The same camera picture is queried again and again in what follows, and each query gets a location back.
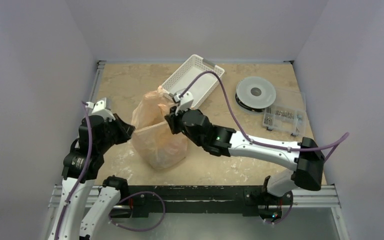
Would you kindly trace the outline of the orange plastic bag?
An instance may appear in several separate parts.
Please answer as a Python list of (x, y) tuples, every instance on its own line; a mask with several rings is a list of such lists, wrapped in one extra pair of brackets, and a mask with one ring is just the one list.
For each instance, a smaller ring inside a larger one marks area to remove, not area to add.
[(132, 146), (138, 155), (156, 170), (170, 168), (188, 153), (188, 139), (172, 134), (165, 116), (174, 106), (169, 92), (162, 86), (143, 95), (132, 113)]

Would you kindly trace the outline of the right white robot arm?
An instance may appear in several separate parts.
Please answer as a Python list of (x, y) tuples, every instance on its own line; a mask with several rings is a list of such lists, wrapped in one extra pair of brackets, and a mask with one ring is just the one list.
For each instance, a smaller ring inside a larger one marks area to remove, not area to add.
[(234, 128), (212, 124), (198, 109), (172, 107), (164, 119), (172, 134), (182, 133), (210, 155), (247, 157), (284, 167), (281, 173), (264, 180), (260, 196), (268, 204), (297, 188), (308, 191), (322, 188), (325, 157), (315, 149), (317, 145), (311, 138), (303, 137), (297, 142), (245, 137)]

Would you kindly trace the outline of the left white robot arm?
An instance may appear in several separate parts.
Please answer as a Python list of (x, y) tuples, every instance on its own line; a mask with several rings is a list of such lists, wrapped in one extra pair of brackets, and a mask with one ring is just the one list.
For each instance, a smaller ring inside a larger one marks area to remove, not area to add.
[(50, 240), (79, 239), (87, 199), (104, 163), (104, 154), (112, 146), (131, 139), (135, 126), (117, 114), (113, 116), (110, 119), (91, 115), (81, 120), (78, 138), (63, 160), (62, 193)]

